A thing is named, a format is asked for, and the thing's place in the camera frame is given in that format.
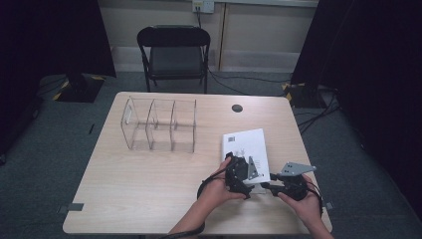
gray carpet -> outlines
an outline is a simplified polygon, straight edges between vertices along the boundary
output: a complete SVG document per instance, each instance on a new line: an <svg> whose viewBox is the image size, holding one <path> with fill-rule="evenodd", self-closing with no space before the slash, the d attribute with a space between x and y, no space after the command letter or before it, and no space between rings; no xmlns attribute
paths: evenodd
<svg viewBox="0 0 422 239"><path fill-rule="evenodd" d="M282 96L280 81L289 79L289 74L218 75L279 81L217 78L227 87L255 96ZM0 167L0 238L138 238L67 235L62 229L66 215L57 210L72 202L115 94L145 92L143 76L118 73L116 79L107 78L93 104L52 101L57 90L49 90L60 83L55 81L59 78L43 80L43 84L50 84L40 89L45 99L42 109L7 153L7 163ZM241 94L221 84L210 76L208 93ZM152 90L202 93L197 81L177 85L160 82L159 88ZM324 98L328 101L330 93ZM298 123L320 112L294 109ZM388 174L361 149L355 129L341 111L317 120L303 139L311 163L317 167L322 195L334 205L329 216L336 238L422 238L419 220Z"/></svg>

acrylic divider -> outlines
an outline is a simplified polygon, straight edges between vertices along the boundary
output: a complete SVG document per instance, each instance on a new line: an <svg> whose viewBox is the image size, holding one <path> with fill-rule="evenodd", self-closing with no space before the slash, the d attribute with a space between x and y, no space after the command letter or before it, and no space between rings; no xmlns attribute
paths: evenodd
<svg viewBox="0 0 422 239"><path fill-rule="evenodd" d="M132 150L193 152L196 101L129 98L120 124Z"/></svg>

finger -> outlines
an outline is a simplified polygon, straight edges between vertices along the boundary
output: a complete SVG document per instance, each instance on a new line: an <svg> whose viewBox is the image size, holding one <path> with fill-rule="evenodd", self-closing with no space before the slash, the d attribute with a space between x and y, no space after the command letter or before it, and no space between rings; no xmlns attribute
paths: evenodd
<svg viewBox="0 0 422 239"><path fill-rule="evenodd" d="M305 179L307 182L313 183L313 180L312 180L310 177L308 177L307 175L302 174L302 176L304 177L304 179Z"/></svg>
<svg viewBox="0 0 422 239"><path fill-rule="evenodd" d="M295 203L296 201L295 201L295 199L293 199L292 197L290 197L290 196L288 196L288 195L286 195L285 193L283 193L283 192L279 192L278 194L277 194L277 196L279 196L280 197L280 199L282 199L284 202L286 202L287 204L289 204L289 205L292 205L293 203Z"/></svg>
<svg viewBox="0 0 422 239"><path fill-rule="evenodd" d="M230 156L226 157L226 159L220 163L220 167L215 172L217 172L217 171L219 171L223 168L226 168L231 160L232 160L232 157L230 157Z"/></svg>
<svg viewBox="0 0 422 239"><path fill-rule="evenodd" d="M246 195L245 194L242 194L242 193L234 193L234 192L231 192L230 193L230 199L245 199L246 198Z"/></svg>

black cable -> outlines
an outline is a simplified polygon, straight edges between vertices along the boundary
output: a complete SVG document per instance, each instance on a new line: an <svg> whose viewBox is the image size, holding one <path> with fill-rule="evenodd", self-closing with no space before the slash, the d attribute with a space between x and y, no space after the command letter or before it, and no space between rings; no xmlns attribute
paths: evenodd
<svg viewBox="0 0 422 239"><path fill-rule="evenodd" d="M318 202L319 202L319 213L320 213L320 215L322 216L322 214L323 214L323 209L322 209L322 197L321 197L321 196L320 196L320 194L318 194L315 190L312 190L312 189L308 188L308 189L307 189L307 191L309 191L309 192L313 193L313 194L317 197L317 200L318 200Z"/></svg>
<svg viewBox="0 0 422 239"><path fill-rule="evenodd" d="M317 115L319 115L319 113L297 113L297 114L294 114L295 117L297 117L297 116L303 116L303 115L314 115L314 116L317 116Z"/></svg>
<svg viewBox="0 0 422 239"><path fill-rule="evenodd" d="M339 109L340 109L340 107L336 107L336 108L332 109L331 111L329 111L327 113L322 113L319 116L315 117L314 119L312 119L312 121L308 125L304 126L304 128L301 130L301 134L304 134L305 131L318 119L320 119L322 117L326 117L326 116L338 111Z"/></svg>
<svg viewBox="0 0 422 239"><path fill-rule="evenodd" d="M332 103L333 103L333 101L334 101L334 99L335 99L335 96L336 96L336 92L333 92L332 93L332 97L331 97L331 100L329 101L329 104L328 104L328 106L326 106L326 108L325 108L325 110L322 112L322 113L320 113L319 115L317 115L316 117L314 117L314 118L311 118L311 119L308 119L308 120L306 120L306 121L304 121L304 122L301 122L301 123L299 123L298 124L298 127L301 127L302 125L305 125L306 123L308 124L308 125L305 125L305 126L303 126L302 128L300 128L300 132L301 132L301 134L304 134L305 133L305 131L315 122L315 121L317 121L318 119L320 119L320 118L322 118L322 117L325 117L325 116L328 116L328 115L330 115L330 114L332 114L332 113L334 113L334 112L336 112L337 110L339 110L340 109L340 107L336 107L336 108L334 108L334 109L332 109L331 108L331 105L332 105Z"/></svg>
<svg viewBox="0 0 422 239"><path fill-rule="evenodd" d="M192 231L185 231L185 232L178 232L170 235L166 235L163 237L160 237L159 239L176 239L176 238L183 238L183 237L189 237L189 236L195 236L199 233L203 232L205 229L205 223L202 223L202 225L195 230Z"/></svg>
<svg viewBox="0 0 422 239"><path fill-rule="evenodd" d="M314 188L316 188L317 192L318 192L318 193L319 193L319 195L320 195L319 188L318 188L315 184L313 184L312 182L308 182L308 181L307 181L307 184L310 184L310 185L312 185Z"/></svg>
<svg viewBox="0 0 422 239"><path fill-rule="evenodd" d="M195 10L196 10L196 17L198 18L198 25L199 25L199 28L202 28L202 26L201 26L201 8L199 8L199 7L195 7Z"/></svg>
<svg viewBox="0 0 422 239"><path fill-rule="evenodd" d="M232 168L232 167L234 167L236 164L231 164L231 165L228 165L227 167L225 167L225 168L223 168L223 169L221 169L221 170L219 170L219 171L217 171L217 172L215 172L215 173L213 173L211 176L209 176L207 179L205 179L205 180L203 180L202 181L202 183L201 183L201 185L199 186L199 188L198 188L198 192L196 193L196 198L199 198L199 196L201 195L201 193L202 193L202 190L204 189L204 187L209 183L209 182L211 182L212 180L214 180L214 179L217 179L218 177L216 177L216 176L218 176L220 173L222 173L222 172L224 172L224 171L226 171L227 169L230 169L230 168Z"/></svg>
<svg viewBox="0 0 422 239"><path fill-rule="evenodd" d="M39 94L37 94L37 96L38 97L40 97L40 96L42 96L42 95L45 95L46 93L49 93L49 92L52 92L52 91L54 91L54 90L56 90L57 88L59 88L60 86L62 86L63 85L63 83L66 81L66 77L63 77L63 78L60 78L60 79L58 79L58 80L55 80L54 81L54 83L55 82L58 82L59 80L62 80L59 84L57 84L55 87L53 87L53 88L51 88L51 89L49 89L49 90L46 90L46 91L44 91L44 92L42 92L42 93L39 93Z"/></svg>
<svg viewBox="0 0 422 239"><path fill-rule="evenodd" d="M262 79L262 78L253 78L253 77L222 77L222 76L219 76L215 73L212 73L209 69L208 69L208 71L212 75L214 75L218 78L221 78L221 79L247 79L247 80L256 80L256 81L268 82L268 83L284 83L284 82L288 82L290 80L290 79L288 79L288 80L282 80L282 81L273 81L273 80L267 80L267 79Z"/></svg>
<svg viewBox="0 0 422 239"><path fill-rule="evenodd" d="M51 81L51 82L49 82L49 83L46 83L46 84L44 84L44 85L40 86L40 88L44 88L44 87L46 87L46 86L48 86L48 85L51 85L51 84L56 83L56 82L58 82L58 81L61 81L61 80L65 79L65 78L66 78L66 77L62 77L62 78L55 79L55 80L53 80L53 81Z"/></svg>
<svg viewBox="0 0 422 239"><path fill-rule="evenodd" d="M285 81L271 81L271 80L265 80L265 79L260 79L260 78L249 78L249 77L245 77L245 78L244 78L244 77L221 77L221 76L218 76L218 75L214 74L214 73L213 73L213 72L211 72L211 70L209 70L209 69L208 69L208 72L210 73L211 77L214 79L214 81L215 81L217 84L219 84L219 85L221 85L221 86L223 86L223 87L225 87L225 88L227 88L227 89L229 89L229 90L231 90L231 91L237 92L237 93L242 94L242 95L245 95L245 96L252 96L252 95L250 95L250 94L248 94L248 93L241 92L241 91L236 90L236 89L234 89L234 88L231 88L231 87L229 87L229 86L227 86L227 85L224 85L224 84L222 84L220 81L218 81L215 77L222 78L222 79L246 79L246 80L255 80L255 81L268 82L268 83L282 83L282 82L287 82L287 81L289 81L289 80L285 80ZM278 95L278 96L276 96L276 97L282 97L284 94L285 94L285 93L283 92L282 94L280 94L280 95Z"/></svg>

wooden table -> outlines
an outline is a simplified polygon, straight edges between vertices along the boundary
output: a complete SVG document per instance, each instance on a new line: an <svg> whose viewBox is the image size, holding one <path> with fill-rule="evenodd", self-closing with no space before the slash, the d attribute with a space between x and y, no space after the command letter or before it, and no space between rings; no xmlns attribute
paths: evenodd
<svg viewBox="0 0 422 239"><path fill-rule="evenodd" d="M120 119L129 96L196 100L195 152L128 149ZM233 105L243 111L235 113ZM106 118L64 231L72 234L165 234L196 200L202 180L221 161L222 135L263 128L271 172L287 161L310 164L289 102L284 98L119 93ZM316 182L313 173L308 176ZM331 223L322 215L326 227ZM294 211L271 192L229 201L213 211L202 234L271 235L309 233Z"/></svg>

